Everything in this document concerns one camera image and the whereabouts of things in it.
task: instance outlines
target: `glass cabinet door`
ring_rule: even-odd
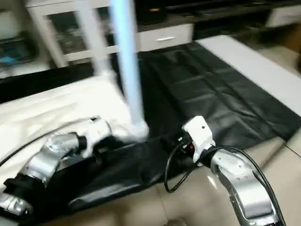
[[[109,8],[96,8],[107,45],[114,46],[114,29],[109,16]],[[64,12],[47,15],[54,27],[54,35],[64,54],[76,53],[87,50],[83,40],[83,32],[79,27],[75,12]]]

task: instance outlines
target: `cabinet drawer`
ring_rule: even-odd
[[[140,51],[177,46],[191,42],[192,24],[167,27],[139,33]]]

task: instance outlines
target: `white mat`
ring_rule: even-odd
[[[301,116],[299,77],[229,36],[197,42]]]

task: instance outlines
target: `beige floor tile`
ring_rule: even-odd
[[[166,222],[162,203],[152,187],[45,226],[163,226]]]
[[[211,222],[210,226],[240,226],[240,224],[233,210],[231,214]]]
[[[274,61],[278,65],[284,67],[286,70],[292,72],[293,74],[301,76],[301,74],[296,70],[298,53],[291,51],[290,49],[283,46],[260,49],[257,52]]]
[[[182,217],[187,226],[212,226],[223,223],[228,216],[237,221],[232,205],[227,197],[215,200],[193,214]]]
[[[275,192],[285,192],[301,179],[301,158],[285,147],[261,169]]]
[[[276,137],[246,149],[246,152],[261,167],[264,166],[285,145],[285,141]]]
[[[170,180],[170,186],[179,179],[180,177],[176,177]],[[225,198],[228,194],[210,169],[205,167],[192,172],[174,193],[167,193],[163,184],[157,185],[157,188],[169,219],[184,218],[196,210],[202,211],[210,203]]]
[[[296,183],[290,184],[291,186],[285,190],[278,192],[275,191],[281,211],[285,218],[286,225],[294,226],[300,225],[300,203],[301,203],[301,177],[298,178]]]
[[[286,145],[301,156],[301,129],[294,134]]]

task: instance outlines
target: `black fabric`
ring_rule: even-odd
[[[113,68],[118,73],[116,62],[114,56]],[[299,116],[197,43],[140,53],[139,66],[145,118],[150,127],[148,141],[122,145],[109,140],[109,151],[56,173],[36,222],[109,202],[162,181],[169,155],[162,138],[181,131],[183,123],[195,115],[205,117],[217,144],[238,148],[276,136],[287,140],[301,126]],[[92,73],[91,65],[83,64],[39,76],[27,75],[18,82],[27,87],[30,84],[26,83],[35,79],[34,85],[17,94],[5,87],[12,88],[14,81],[3,82],[1,101],[51,89]],[[191,164],[191,159],[178,158],[171,174]]]
[[[288,140],[300,127],[298,115],[196,42],[144,58],[186,118],[204,116],[218,145]]]

